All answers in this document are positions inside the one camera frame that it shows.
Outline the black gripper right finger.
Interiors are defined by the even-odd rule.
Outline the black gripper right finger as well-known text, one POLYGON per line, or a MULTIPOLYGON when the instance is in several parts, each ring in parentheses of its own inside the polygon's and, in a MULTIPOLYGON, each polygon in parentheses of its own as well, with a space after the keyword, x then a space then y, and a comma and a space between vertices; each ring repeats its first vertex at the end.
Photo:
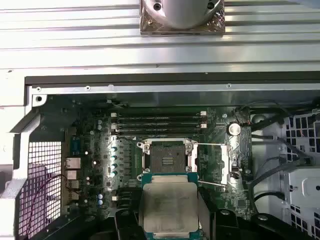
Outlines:
POLYGON ((209 190, 198 188, 198 218, 208 240, 311 240, 307 233, 273 215, 254 214, 245 220, 235 212, 218 208, 209 190))

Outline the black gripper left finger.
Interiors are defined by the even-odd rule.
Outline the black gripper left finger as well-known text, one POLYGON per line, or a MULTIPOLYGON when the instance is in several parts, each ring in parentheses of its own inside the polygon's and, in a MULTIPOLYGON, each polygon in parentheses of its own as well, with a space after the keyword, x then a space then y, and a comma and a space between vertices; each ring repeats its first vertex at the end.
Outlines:
POLYGON ((122 187, 115 191, 110 208, 82 207, 59 217, 37 233, 36 240, 145 240, 139 225, 142 189, 122 187))

